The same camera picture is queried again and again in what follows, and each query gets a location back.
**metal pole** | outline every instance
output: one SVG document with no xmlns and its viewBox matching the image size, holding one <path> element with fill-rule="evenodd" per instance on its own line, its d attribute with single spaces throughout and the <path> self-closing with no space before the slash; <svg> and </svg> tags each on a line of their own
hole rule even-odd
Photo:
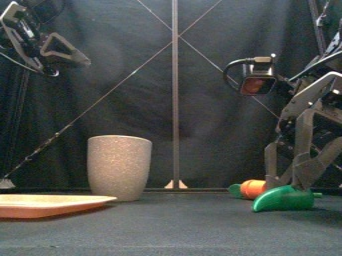
<svg viewBox="0 0 342 256">
<path fill-rule="evenodd" d="M 178 0 L 172 0 L 172 142 L 174 189 L 179 189 Z"/>
</svg>

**black table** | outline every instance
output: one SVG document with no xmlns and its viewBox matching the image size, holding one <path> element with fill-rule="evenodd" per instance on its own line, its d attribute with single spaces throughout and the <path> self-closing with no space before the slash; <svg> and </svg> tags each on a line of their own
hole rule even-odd
<svg viewBox="0 0 342 256">
<path fill-rule="evenodd" d="M 342 255 L 342 197 L 252 213 L 228 193 L 144 193 L 72 215 L 3 219 L 0 255 Z"/>
</svg>

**tray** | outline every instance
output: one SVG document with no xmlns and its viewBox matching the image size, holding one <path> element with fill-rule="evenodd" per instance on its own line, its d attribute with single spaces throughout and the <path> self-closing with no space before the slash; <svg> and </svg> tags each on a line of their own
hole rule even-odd
<svg viewBox="0 0 342 256">
<path fill-rule="evenodd" d="M 102 207 L 116 200 L 108 196 L 0 195 L 0 218 L 33 219 Z"/>
</svg>

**black backdrop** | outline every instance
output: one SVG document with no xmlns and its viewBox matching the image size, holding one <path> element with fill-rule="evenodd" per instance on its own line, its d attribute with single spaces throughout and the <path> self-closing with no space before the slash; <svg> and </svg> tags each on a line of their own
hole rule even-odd
<svg viewBox="0 0 342 256">
<path fill-rule="evenodd" d="M 222 81 L 222 69 L 235 59 L 271 53 L 277 54 L 282 75 L 291 77 L 303 69 L 318 54 L 307 1 L 178 1 L 176 103 L 172 1 L 65 3 L 60 16 L 45 27 L 72 42 L 92 65 L 85 69 L 61 68 L 57 78 L 29 75 L 15 150 L 7 161 L 1 159 L 3 173 L 114 91 L 12 175 L 16 185 L 87 188 L 87 139 L 122 134 L 152 141 L 147 187 L 164 187 L 174 177 L 175 107 L 179 175 L 186 185 L 222 188 L 248 178 L 263 178 L 263 148 L 274 139 L 285 102 L 274 93 L 255 98 L 239 96 Z M 17 88 L 13 77 L 19 74 L 13 72 L 11 83 Z M 3 155 L 11 148 L 5 141 Z"/>
</svg>

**speckled cup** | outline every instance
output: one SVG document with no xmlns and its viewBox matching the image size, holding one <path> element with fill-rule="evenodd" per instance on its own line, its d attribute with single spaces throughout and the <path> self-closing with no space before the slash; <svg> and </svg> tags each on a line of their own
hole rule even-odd
<svg viewBox="0 0 342 256">
<path fill-rule="evenodd" d="M 135 201 L 146 188 L 152 142 L 147 139 L 104 135 L 88 139 L 88 182 L 96 195 Z"/>
</svg>

